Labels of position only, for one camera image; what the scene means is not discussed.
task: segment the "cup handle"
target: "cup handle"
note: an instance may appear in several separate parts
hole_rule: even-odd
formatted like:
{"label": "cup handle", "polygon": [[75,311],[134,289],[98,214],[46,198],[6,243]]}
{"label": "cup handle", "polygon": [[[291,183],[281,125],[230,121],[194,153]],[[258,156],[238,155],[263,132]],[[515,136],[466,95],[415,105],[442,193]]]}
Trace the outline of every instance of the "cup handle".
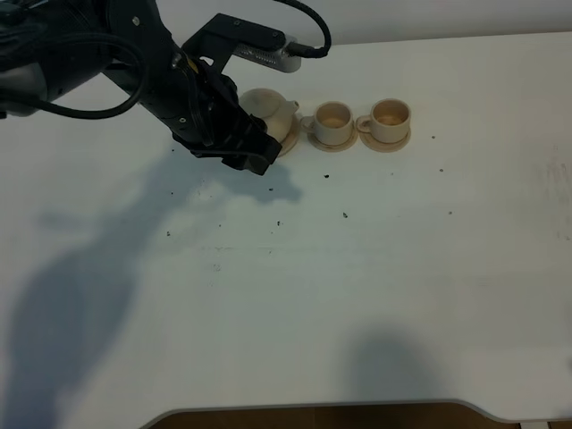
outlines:
{"label": "cup handle", "polygon": [[304,116],[300,121],[300,126],[304,132],[311,134],[314,132],[314,118],[312,116]]}
{"label": "cup handle", "polygon": [[371,133],[371,129],[369,128],[369,123],[370,123],[371,119],[369,117],[369,114],[366,116],[360,116],[359,118],[357,118],[356,121],[356,128],[359,132],[364,132],[366,134]]}
{"label": "cup handle", "polygon": [[300,108],[298,101],[290,101],[290,103],[292,104],[292,108],[294,109],[294,113],[296,113],[298,111],[298,109]]}

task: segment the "teapot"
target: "teapot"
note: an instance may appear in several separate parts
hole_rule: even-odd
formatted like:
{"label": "teapot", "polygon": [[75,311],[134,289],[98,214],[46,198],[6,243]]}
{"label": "teapot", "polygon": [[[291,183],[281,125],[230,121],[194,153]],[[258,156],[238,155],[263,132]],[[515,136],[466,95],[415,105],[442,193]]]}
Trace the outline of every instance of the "teapot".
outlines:
{"label": "teapot", "polygon": [[239,104],[247,114],[262,119],[267,127],[266,134],[278,142],[286,139],[292,128],[294,113],[299,109],[298,102],[287,101],[276,91],[266,88],[245,92]]}

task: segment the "black cable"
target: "black cable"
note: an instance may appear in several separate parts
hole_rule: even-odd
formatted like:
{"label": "black cable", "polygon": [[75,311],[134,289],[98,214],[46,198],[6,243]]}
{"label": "black cable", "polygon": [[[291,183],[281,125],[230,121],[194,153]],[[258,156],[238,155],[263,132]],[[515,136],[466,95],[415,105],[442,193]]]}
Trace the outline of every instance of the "black cable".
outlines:
{"label": "black cable", "polygon": [[312,18],[318,27],[324,33],[324,46],[318,49],[301,45],[300,43],[290,43],[286,46],[286,51],[294,56],[301,56],[302,58],[324,58],[330,52],[330,47],[332,47],[332,35],[330,34],[330,29],[328,28],[328,24],[322,19],[322,17],[311,7],[306,4],[299,2],[298,0],[274,0],[275,2],[286,4],[294,9],[298,9],[299,11],[305,13],[310,18]]}
{"label": "black cable", "polygon": [[107,46],[116,47],[121,49],[126,54],[129,54],[134,60],[140,71],[139,85],[135,92],[133,92],[130,97],[125,100],[120,105],[113,107],[111,109],[89,111],[89,110],[77,110],[71,109],[69,107],[63,107],[61,105],[55,105],[53,103],[40,100],[33,96],[27,96],[22,93],[15,93],[9,90],[0,89],[0,100],[8,101],[11,103],[18,103],[20,105],[25,105],[28,107],[33,107],[38,110],[43,110],[51,114],[59,114],[60,116],[66,116],[68,118],[74,119],[88,119],[88,120],[98,120],[113,118],[120,114],[124,114],[130,110],[143,96],[143,93],[147,90],[147,85],[149,82],[149,67],[145,56],[141,50],[132,44],[129,40],[124,38],[118,38],[117,36],[105,33],[72,33],[59,38],[53,38],[46,42],[40,42],[38,46],[34,46],[34,50],[44,50],[55,46],[61,45],[94,45],[102,44]]}

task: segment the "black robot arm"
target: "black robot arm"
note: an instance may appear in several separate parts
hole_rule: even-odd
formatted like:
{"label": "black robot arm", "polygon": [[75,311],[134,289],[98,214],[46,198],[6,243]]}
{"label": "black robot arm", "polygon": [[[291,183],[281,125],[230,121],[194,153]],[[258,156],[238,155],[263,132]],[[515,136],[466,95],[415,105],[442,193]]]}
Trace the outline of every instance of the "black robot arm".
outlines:
{"label": "black robot arm", "polygon": [[[263,121],[240,108],[224,66],[238,55],[294,72],[301,57],[325,56],[331,45],[327,26],[314,11],[296,0],[276,1],[315,19],[324,31],[324,47],[302,46],[281,31],[222,14],[178,47],[155,0],[4,1],[0,113],[45,110],[104,119],[140,103],[193,155],[221,157],[234,169],[264,174],[281,146],[265,133]],[[100,72],[130,94],[125,103],[98,112],[52,104]]]}

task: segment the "tabletop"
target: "tabletop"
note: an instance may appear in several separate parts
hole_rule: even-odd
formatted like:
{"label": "tabletop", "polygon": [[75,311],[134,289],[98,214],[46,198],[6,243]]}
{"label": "tabletop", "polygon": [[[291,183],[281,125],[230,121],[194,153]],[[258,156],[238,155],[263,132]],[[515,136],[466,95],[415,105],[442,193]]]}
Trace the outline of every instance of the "tabletop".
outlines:
{"label": "tabletop", "polygon": [[[143,108],[0,129],[0,427],[454,400],[572,416],[572,33],[336,46],[240,92],[412,109],[399,152],[306,137],[264,177]],[[66,105],[125,95],[104,77]]]}

